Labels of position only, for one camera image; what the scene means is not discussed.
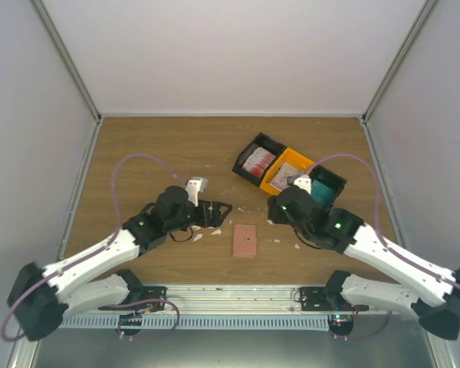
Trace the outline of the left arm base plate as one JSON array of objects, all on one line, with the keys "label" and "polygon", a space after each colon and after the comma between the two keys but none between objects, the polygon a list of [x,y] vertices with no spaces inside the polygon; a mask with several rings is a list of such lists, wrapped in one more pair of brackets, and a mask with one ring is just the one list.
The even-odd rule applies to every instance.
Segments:
[{"label": "left arm base plate", "polygon": [[138,291],[131,291],[120,304],[99,307],[99,311],[162,311],[165,304],[167,287],[143,286]]}]

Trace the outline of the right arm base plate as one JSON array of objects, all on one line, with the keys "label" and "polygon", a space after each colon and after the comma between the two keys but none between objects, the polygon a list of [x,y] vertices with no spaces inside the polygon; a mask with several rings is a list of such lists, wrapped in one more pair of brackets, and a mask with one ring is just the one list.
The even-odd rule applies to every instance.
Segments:
[{"label": "right arm base plate", "polygon": [[354,306],[345,301],[330,303],[324,289],[324,286],[301,286],[292,290],[291,298],[303,312],[364,312],[370,309],[366,305]]}]

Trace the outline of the pink clear card holder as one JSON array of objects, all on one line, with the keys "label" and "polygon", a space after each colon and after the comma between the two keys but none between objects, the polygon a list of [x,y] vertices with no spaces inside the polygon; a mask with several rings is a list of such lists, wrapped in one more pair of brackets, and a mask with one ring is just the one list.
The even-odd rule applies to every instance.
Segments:
[{"label": "pink clear card holder", "polygon": [[237,224],[233,228],[232,256],[235,258],[255,258],[257,255],[256,225]]}]

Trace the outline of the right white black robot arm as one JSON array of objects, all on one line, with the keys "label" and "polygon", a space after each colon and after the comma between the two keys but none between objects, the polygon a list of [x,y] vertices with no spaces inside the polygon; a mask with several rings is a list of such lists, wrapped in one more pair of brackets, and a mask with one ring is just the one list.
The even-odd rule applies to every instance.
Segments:
[{"label": "right white black robot arm", "polygon": [[460,268],[452,271],[414,255],[346,209],[323,207],[299,186],[268,199],[268,218],[322,250],[359,260],[394,280],[371,281],[335,271],[324,287],[332,310],[378,307],[417,318],[430,334],[455,341],[460,334]]}]

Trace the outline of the white red card orange bin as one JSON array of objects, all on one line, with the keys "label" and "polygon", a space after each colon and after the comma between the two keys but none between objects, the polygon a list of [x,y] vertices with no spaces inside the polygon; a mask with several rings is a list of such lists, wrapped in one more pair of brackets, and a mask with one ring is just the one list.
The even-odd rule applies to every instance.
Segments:
[{"label": "white red card orange bin", "polygon": [[288,177],[295,176],[299,172],[300,170],[290,163],[283,163],[269,184],[278,191],[285,190],[288,187]]}]

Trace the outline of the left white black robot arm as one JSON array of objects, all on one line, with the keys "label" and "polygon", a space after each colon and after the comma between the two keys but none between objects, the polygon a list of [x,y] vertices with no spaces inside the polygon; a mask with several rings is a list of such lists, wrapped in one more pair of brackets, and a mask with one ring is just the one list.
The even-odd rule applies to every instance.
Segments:
[{"label": "left white black robot arm", "polygon": [[175,232],[221,226],[232,205],[199,199],[198,183],[192,179],[184,188],[168,187],[112,235],[80,253],[43,267],[23,266],[7,299],[8,316],[17,320],[21,336],[41,340],[69,317],[99,307],[139,307],[143,286],[132,271],[96,278],[154,250]]}]

